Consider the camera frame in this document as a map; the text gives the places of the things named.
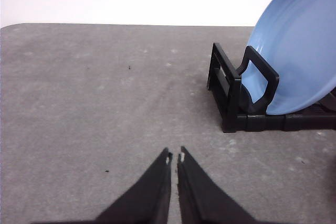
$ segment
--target speckled gray surface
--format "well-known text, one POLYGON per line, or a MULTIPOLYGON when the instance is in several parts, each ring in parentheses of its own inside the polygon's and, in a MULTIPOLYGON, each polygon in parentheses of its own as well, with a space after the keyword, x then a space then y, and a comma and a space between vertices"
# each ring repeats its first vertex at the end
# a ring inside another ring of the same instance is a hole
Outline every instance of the speckled gray surface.
MULTIPOLYGON (((92 219, 166 146, 174 171, 181 145, 256 218, 336 223, 335 131, 221 131, 206 90, 212 43, 237 66, 250 32, 3 28, 2 223, 92 219)), ((169 224, 181 223, 176 183, 173 172, 169 224)))

